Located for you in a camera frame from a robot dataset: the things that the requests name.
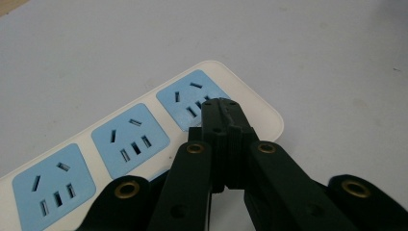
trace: white table surface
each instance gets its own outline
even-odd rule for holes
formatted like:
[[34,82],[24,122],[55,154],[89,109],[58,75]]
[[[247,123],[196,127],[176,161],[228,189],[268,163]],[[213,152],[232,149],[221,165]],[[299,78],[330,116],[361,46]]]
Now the white table surface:
[[282,115],[311,178],[354,174],[408,208],[404,0],[29,1],[0,17],[0,177],[205,60]]

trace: electrical outlet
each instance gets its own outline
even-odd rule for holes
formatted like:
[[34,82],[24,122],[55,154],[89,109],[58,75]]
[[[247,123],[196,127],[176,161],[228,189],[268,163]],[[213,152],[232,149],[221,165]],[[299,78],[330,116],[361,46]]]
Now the electrical outlet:
[[141,165],[170,143],[144,104],[138,104],[96,128],[92,139],[113,179]]
[[77,144],[70,144],[13,179],[22,230],[43,230],[96,191]]
[[212,98],[229,98],[202,70],[196,70],[157,93],[163,107],[181,130],[201,124],[201,104]]

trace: white background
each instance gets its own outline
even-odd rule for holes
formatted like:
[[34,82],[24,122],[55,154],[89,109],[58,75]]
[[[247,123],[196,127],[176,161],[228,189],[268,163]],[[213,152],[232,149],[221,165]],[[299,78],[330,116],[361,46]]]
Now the white background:
[[405,0],[32,0],[0,17],[0,177],[205,60],[281,114],[313,179],[408,208]]

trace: black plastic part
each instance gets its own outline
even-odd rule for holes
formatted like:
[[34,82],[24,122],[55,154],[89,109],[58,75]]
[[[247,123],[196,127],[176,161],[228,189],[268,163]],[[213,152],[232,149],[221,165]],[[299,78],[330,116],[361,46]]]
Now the black plastic part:
[[330,179],[329,196],[360,230],[408,230],[408,213],[372,183],[352,175]]
[[[166,180],[167,172],[152,182],[137,176],[122,176],[96,198],[77,230],[145,230]],[[139,190],[132,195],[134,187]]]
[[208,230],[211,158],[205,142],[180,146],[147,230]]
[[271,221],[260,223],[264,214],[250,213],[255,227],[265,230],[358,230],[295,161],[276,143],[255,141],[250,145],[249,170],[252,184],[246,199],[249,211],[265,210]]
[[213,148],[213,193],[224,186],[243,189],[247,147],[257,141],[241,106],[230,99],[211,99],[202,104],[201,140]]

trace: socket hole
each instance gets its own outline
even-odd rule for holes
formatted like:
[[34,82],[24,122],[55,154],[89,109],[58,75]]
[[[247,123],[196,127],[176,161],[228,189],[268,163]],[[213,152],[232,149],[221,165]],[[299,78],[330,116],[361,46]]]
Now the socket hole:
[[116,140],[116,130],[112,130],[112,133],[111,133],[111,142],[115,142],[115,140]]
[[132,145],[133,149],[135,150],[136,154],[139,155],[140,154],[140,149],[138,148],[136,143],[132,142],[131,145]]
[[195,102],[195,105],[197,105],[197,107],[198,107],[199,109],[201,109],[200,101]]
[[124,160],[125,162],[130,161],[130,157],[129,157],[129,155],[127,154],[127,152],[126,152],[125,149],[120,150],[120,154],[122,154],[123,160]]
[[39,178],[41,178],[41,176],[36,176],[36,179],[34,179],[34,185],[33,185],[33,189],[32,192],[36,192],[38,189],[38,184],[39,184]]
[[45,216],[47,216],[50,212],[48,211],[48,206],[47,206],[47,202],[45,202],[45,200],[42,200],[40,203],[39,203],[39,207],[40,207],[40,209],[41,209],[41,211],[42,211],[42,215],[45,217]]
[[57,164],[57,167],[59,167],[60,169],[62,169],[62,170],[64,170],[64,171],[69,171],[69,169],[71,168],[71,167],[69,167],[68,165],[63,164],[63,163],[58,163],[58,164]]
[[146,136],[142,136],[141,139],[143,140],[144,144],[146,144],[146,147],[152,146],[152,144],[150,143],[150,140]]
[[187,112],[189,112],[192,117],[197,117],[197,114],[192,110],[191,107],[187,108]]
[[63,201],[61,200],[61,196],[59,192],[54,193],[54,198],[55,198],[55,202],[57,203],[57,207],[60,207],[63,205]]
[[190,86],[196,87],[196,88],[198,88],[198,89],[202,89],[202,88],[203,88],[202,85],[199,85],[199,84],[196,84],[196,83],[190,83]]
[[75,194],[75,191],[74,191],[74,188],[72,187],[72,185],[69,184],[69,185],[66,186],[66,188],[68,189],[69,197],[71,197],[71,198],[75,197],[76,194]]
[[176,103],[180,102],[180,92],[179,91],[175,92],[175,100],[176,100]]
[[134,120],[132,118],[129,120],[129,122],[132,123],[133,125],[136,125],[136,126],[139,126],[139,127],[141,126],[141,122],[139,122],[137,120]]

